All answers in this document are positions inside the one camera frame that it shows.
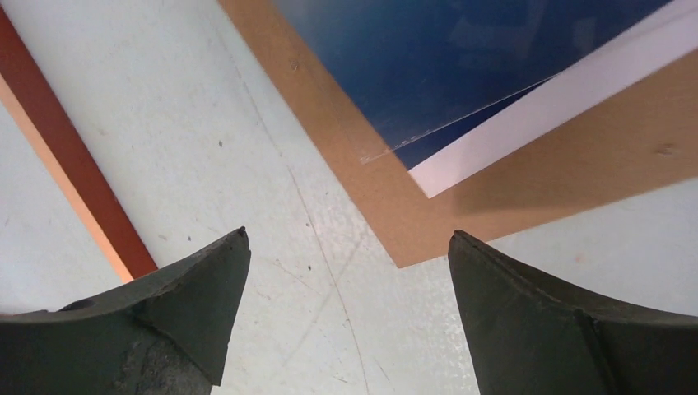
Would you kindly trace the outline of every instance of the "cardboard sheet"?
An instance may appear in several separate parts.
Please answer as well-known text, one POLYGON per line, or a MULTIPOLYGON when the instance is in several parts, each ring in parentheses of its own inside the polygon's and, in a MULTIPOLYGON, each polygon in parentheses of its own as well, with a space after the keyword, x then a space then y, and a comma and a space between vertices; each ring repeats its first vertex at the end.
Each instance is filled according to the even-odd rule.
POLYGON ((358 161, 342 126, 377 133, 269 0, 220 3, 398 267, 698 176, 698 52, 429 199, 394 154, 358 161))

